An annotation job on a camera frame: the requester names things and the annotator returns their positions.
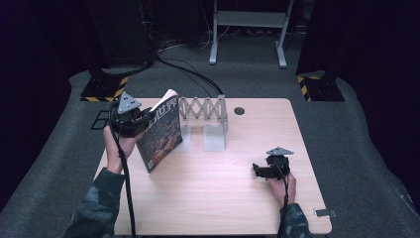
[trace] forearm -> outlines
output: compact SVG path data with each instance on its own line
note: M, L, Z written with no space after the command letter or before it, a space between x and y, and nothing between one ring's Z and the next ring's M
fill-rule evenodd
M297 203L287 206L282 237L313 237L309 232L308 220Z
M74 213L64 237L101 237L114 234L124 176L102 169Z

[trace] wooden tabletop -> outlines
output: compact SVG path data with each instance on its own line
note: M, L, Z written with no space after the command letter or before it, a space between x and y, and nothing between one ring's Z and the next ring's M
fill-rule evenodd
M140 99L142 108L158 98ZM313 234L327 234L328 217L317 217L313 209L325 208L311 162L287 99L227 98L229 131L226 151L204 152L202 118L188 120L189 151L173 151L148 174L137 149L128 164L140 235L241 235L276 234L279 205L264 178L257 178L253 163L266 166L266 151L281 147L297 180L295 201L300 204ZM236 115L242 107L245 114ZM106 165L102 156L98 173ZM131 234L126 191L116 234Z

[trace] book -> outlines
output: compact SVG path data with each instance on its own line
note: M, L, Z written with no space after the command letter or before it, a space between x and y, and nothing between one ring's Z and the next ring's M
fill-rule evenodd
M137 148L149 173L182 142L178 103L178 94L169 89L151 109L155 112L155 118L150 121L143 137L137 141Z

